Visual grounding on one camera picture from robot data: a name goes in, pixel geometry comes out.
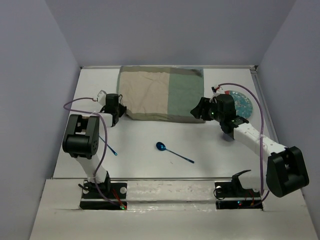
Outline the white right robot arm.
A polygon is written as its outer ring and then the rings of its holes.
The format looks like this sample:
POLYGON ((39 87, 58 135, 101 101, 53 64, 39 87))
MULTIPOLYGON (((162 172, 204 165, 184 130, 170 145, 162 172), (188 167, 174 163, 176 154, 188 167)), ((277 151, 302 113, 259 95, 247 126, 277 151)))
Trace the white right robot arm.
POLYGON ((302 151, 287 147, 264 136, 247 119, 236 114, 235 101, 229 94, 212 99, 202 97, 190 111, 204 121, 217 121, 221 130, 262 157, 266 163, 263 184, 278 198, 309 185, 310 179, 302 151))

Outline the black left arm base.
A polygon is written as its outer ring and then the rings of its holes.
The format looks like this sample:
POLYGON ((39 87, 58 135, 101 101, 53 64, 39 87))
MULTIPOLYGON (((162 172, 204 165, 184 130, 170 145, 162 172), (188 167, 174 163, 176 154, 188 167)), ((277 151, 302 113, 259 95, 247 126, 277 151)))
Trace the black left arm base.
POLYGON ((126 182, 111 182, 109 189, 99 184, 100 191, 94 183, 87 180, 83 184, 79 183, 78 187, 81 189, 79 208, 82 210, 127 210, 128 184, 126 182))

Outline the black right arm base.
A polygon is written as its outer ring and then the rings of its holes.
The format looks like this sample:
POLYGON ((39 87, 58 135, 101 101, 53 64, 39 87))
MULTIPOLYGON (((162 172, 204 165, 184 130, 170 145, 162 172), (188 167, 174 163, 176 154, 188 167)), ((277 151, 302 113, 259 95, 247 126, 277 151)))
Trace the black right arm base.
POLYGON ((235 173, 230 181, 218 181, 214 183, 213 196, 216 199, 217 210, 263 210, 262 198, 259 192, 253 189, 244 189, 239 176, 250 170, 235 173))

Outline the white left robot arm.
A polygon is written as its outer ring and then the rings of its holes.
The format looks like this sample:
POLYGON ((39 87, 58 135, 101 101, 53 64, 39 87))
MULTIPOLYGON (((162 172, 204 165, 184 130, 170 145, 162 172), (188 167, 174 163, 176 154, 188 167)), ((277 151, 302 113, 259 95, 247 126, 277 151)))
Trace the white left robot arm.
POLYGON ((120 95, 100 91, 97 97, 81 97, 66 103, 63 108, 71 112, 62 140, 62 149, 80 164, 87 180, 78 186, 91 198, 109 198, 127 193, 124 183, 111 183, 111 178, 102 166, 107 150, 117 153, 108 145, 107 128, 114 127, 127 108, 121 104, 120 95), (100 111, 69 108, 72 103, 90 100, 99 103, 100 111))

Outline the patchwork cloth placemat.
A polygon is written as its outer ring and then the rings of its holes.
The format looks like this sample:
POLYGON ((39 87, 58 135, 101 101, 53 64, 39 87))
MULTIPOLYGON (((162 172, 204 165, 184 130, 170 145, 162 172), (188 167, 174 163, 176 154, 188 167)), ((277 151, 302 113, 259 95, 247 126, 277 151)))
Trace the patchwork cloth placemat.
POLYGON ((122 66, 117 93, 133 120, 204 123, 190 113, 204 96, 202 68, 122 66))

